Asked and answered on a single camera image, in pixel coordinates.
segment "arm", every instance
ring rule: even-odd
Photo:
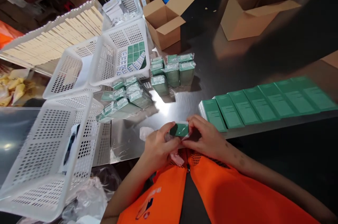
[[[217,129],[198,115],[188,118],[189,130],[196,128],[202,137],[182,144],[211,158],[229,164],[243,175],[253,178],[284,195],[320,222],[335,221],[337,217],[318,199],[297,184],[260,164],[228,143]]]
[[[168,161],[168,155],[180,144],[180,139],[165,142],[164,136],[175,125],[167,123],[151,133],[146,141],[142,156],[123,180],[107,205],[101,224],[117,223],[119,215],[138,198],[145,181]]]

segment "stainless steel surface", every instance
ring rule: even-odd
[[[300,9],[280,13],[259,37],[231,42],[226,40],[219,25],[227,0],[193,2],[183,14],[186,23],[181,27],[181,41],[163,53],[195,53],[196,69],[191,87],[172,89],[169,97],[162,98],[151,90],[154,106],[126,120],[112,121],[111,163],[142,154],[144,142],[139,139],[140,127],[159,129],[170,121],[185,121],[198,113],[201,100],[215,95],[308,75],[337,102],[338,70],[317,61],[338,50],[338,43],[330,41],[338,29],[329,24],[336,22],[336,8],[326,9],[323,18],[322,3],[329,0],[303,1]],[[338,111],[246,126],[229,130],[224,136],[234,138],[332,117],[338,117]]]

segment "person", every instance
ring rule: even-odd
[[[111,198],[106,223],[335,223],[336,216],[310,193],[232,146],[201,116],[187,119],[198,141],[151,133],[145,149]],[[183,167],[168,164],[180,149]],[[140,197],[145,181],[154,184]]]

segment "black work table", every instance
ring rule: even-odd
[[[228,42],[219,25],[227,0],[195,0],[182,15],[186,23],[181,27],[181,41],[164,50],[165,54],[195,53],[193,84],[173,89],[170,97],[161,98],[151,90],[154,106],[112,121],[111,163],[142,154],[140,127],[159,129],[167,122],[185,121],[198,113],[201,100],[215,95],[307,75],[338,102],[338,70],[319,60],[338,50],[338,2],[296,1],[301,8],[277,15],[259,37]],[[337,184],[333,154],[337,117],[338,111],[322,112],[229,130],[224,136],[337,214],[330,201],[337,195],[333,188]]]

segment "open cardboard box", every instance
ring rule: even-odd
[[[221,26],[229,41],[259,36],[279,12],[297,7],[293,0],[229,0]]]
[[[154,0],[143,7],[150,35],[157,46],[164,50],[181,39],[181,15],[194,0]]]

